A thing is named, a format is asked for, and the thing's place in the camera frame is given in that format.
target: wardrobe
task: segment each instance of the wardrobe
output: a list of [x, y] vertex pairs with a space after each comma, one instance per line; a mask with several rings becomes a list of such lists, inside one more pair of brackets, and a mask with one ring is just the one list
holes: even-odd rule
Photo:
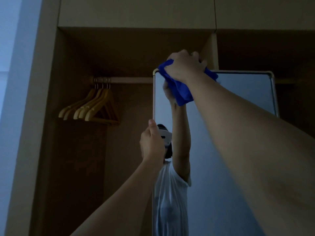
[[[71, 234], [140, 164], [153, 85], [111, 84], [118, 125], [58, 118], [94, 87], [91, 76], [152, 78], [182, 49], [200, 52], [212, 70], [272, 71], [280, 117], [315, 137], [314, 1], [299, 0], [288, 21], [291, 0], [265, 22], [259, 5], [229, 1], [41, 1], [6, 235]], [[151, 234], [149, 201], [140, 235]]]

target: microfiber cloth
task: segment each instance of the microfiber cloth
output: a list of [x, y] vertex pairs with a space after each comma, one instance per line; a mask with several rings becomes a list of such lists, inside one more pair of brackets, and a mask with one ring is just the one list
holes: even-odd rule
[[[166, 80], [168, 87], [171, 89], [172, 94], [175, 97], [178, 106], [183, 106], [186, 103], [194, 101], [194, 99], [186, 84], [173, 79], [164, 70], [166, 66], [171, 65], [173, 62], [174, 62], [173, 59], [169, 59], [165, 61], [164, 63], [160, 64], [158, 69], [159, 69], [160, 74]], [[214, 81], [216, 81], [216, 79], [218, 78], [218, 75], [214, 72], [211, 72], [208, 68], [204, 70], [204, 73], [208, 75]]]

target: upper cabinet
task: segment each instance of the upper cabinet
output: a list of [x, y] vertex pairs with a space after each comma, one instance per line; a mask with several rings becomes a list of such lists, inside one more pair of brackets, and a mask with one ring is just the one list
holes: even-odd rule
[[215, 30], [214, 0], [61, 0], [59, 27]]
[[217, 29], [315, 30], [315, 0], [215, 0]]

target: black hair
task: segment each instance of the black hair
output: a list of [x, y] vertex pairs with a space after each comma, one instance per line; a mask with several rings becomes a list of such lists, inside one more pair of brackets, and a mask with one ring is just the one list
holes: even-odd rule
[[[167, 128], [163, 125], [163, 124], [158, 124], [158, 128], [161, 130], [167, 130]], [[165, 159], [171, 158], [173, 155], [173, 151], [172, 151], [172, 143], [168, 146], [166, 154], [165, 154]]]

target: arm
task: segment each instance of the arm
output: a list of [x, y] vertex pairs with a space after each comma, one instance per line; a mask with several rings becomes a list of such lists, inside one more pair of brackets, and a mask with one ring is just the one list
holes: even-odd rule
[[163, 166], [164, 142], [153, 122], [141, 135], [143, 161], [132, 176], [72, 234], [139, 235], [143, 214]]
[[173, 132], [173, 167], [176, 173], [184, 180], [188, 181], [190, 173], [189, 151], [191, 146], [190, 130], [187, 118], [186, 105], [178, 106], [171, 90], [164, 82], [163, 90], [171, 104]]
[[314, 235], [315, 140], [214, 82], [203, 73], [198, 54], [180, 55], [167, 71], [189, 87], [265, 233]]

